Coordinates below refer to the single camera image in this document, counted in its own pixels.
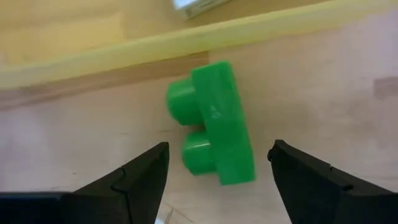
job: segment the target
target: lego stud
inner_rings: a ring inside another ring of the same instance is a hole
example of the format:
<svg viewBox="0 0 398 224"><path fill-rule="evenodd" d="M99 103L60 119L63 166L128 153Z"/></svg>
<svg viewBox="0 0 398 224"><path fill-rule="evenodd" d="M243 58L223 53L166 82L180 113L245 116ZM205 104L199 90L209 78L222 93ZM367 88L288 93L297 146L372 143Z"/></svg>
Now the lego stud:
<svg viewBox="0 0 398 224"><path fill-rule="evenodd" d="M193 175L216 172L214 152L206 132L191 133L182 146L182 161Z"/></svg>
<svg viewBox="0 0 398 224"><path fill-rule="evenodd" d="M181 125L203 124L191 78L171 83L167 90L166 102L169 113Z"/></svg>

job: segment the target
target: light wood surface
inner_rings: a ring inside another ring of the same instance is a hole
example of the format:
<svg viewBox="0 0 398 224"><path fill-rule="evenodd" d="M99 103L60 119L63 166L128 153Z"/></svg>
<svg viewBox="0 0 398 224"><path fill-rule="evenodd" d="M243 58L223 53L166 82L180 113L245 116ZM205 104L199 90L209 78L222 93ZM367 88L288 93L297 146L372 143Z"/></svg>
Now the light wood surface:
<svg viewBox="0 0 398 224"><path fill-rule="evenodd" d="M0 0L0 52L7 64L77 54L128 39L304 6L326 0L234 0L181 20L171 0Z"/></svg>
<svg viewBox="0 0 398 224"><path fill-rule="evenodd" d="M208 60L208 53L202 52L132 65L60 82L0 91L0 110L9 110L18 106L32 105L41 101L63 98L112 86L128 85L148 79L179 76L190 72L195 67L208 64Z"/></svg>
<svg viewBox="0 0 398 224"><path fill-rule="evenodd" d="M285 139L398 191L398 11L338 29L211 51L233 64L257 180L219 186L180 158L191 128L165 108L160 78L0 112L0 190L75 190L170 142L164 202L194 223L290 223L266 155Z"/></svg>
<svg viewBox="0 0 398 224"><path fill-rule="evenodd" d="M397 7L397 4L398 0L328 1L132 40L43 63L30 63L23 66L7 66L6 64L0 68L0 90L82 77L140 63L269 40L284 35L314 32ZM62 42L58 41L57 39L57 43L63 46ZM56 49L51 45L47 47L51 50ZM45 52L45 50L35 49L29 52Z"/></svg>

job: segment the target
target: wooden board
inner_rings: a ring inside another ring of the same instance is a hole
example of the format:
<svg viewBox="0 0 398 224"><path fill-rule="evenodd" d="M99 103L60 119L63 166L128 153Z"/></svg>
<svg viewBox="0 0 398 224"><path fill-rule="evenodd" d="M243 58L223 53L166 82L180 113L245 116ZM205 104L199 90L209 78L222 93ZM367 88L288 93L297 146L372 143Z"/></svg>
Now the wooden board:
<svg viewBox="0 0 398 224"><path fill-rule="evenodd" d="M0 67L0 90L56 82L223 47L329 29L368 14L395 8L397 4L398 0L334 0L133 40L42 63L16 66L7 66L6 63L6 66ZM50 44L47 47L56 49ZM45 52L45 49L40 48L29 50L24 45L22 48L29 52Z"/></svg>
<svg viewBox="0 0 398 224"><path fill-rule="evenodd" d="M0 190L75 190L169 141L164 201L194 223L290 223L266 160L273 140L285 139L398 191L397 20L391 10L202 55L233 64L255 182L221 187L217 176L194 177L184 168L180 148L192 128L173 121L164 100L167 85L184 76L162 75L2 110Z"/></svg>
<svg viewBox="0 0 398 224"><path fill-rule="evenodd" d="M234 0L183 21L172 0L0 0L0 52L20 65L323 1Z"/></svg>
<svg viewBox="0 0 398 224"><path fill-rule="evenodd" d="M37 102L76 95L83 92L128 85L148 79L159 79L186 74L195 67L208 64L208 53L132 65L80 78L0 91L0 110L31 105Z"/></svg>

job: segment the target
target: green lego brick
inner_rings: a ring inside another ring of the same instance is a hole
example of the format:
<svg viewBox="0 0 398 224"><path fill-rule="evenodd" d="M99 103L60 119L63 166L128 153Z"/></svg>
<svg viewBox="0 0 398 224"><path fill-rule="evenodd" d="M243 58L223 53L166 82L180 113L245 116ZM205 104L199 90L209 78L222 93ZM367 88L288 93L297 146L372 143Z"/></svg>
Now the green lego brick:
<svg viewBox="0 0 398 224"><path fill-rule="evenodd" d="M180 124L205 125L205 131L189 134L183 145L183 162L192 174L217 172L223 185L255 179L250 139L229 62L196 68L189 78L171 83L167 104Z"/></svg>

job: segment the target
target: table surface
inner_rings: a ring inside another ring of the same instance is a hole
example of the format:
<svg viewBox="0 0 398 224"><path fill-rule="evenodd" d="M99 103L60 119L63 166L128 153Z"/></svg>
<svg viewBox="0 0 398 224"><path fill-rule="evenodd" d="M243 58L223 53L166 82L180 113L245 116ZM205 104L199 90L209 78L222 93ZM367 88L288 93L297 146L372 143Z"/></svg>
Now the table surface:
<svg viewBox="0 0 398 224"><path fill-rule="evenodd" d="M164 95L187 71L175 73L175 63L167 62L156 65L169 77L1 110L0 191L76 190L168 141L164 202L179 214L193 223L290 223L266 159L275 139L397 191L397 18L389 11L200 55L234 67L255 155L254 182L222 187L216 175L195 177L184 168L180 149L192 128L169 116Z"/></svg>

